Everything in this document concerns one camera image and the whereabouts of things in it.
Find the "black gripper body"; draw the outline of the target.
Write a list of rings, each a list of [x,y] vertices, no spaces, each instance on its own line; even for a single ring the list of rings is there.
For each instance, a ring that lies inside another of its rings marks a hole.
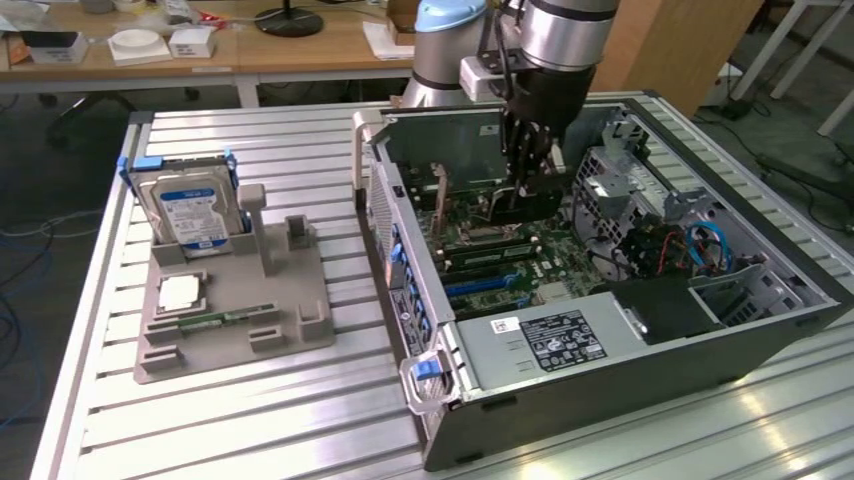
[[[550,135],[562,138],[578,118],[595,72],[595,66],[569,72],[545,68],[519,71],[506,105],[506,126],[547,127]]]

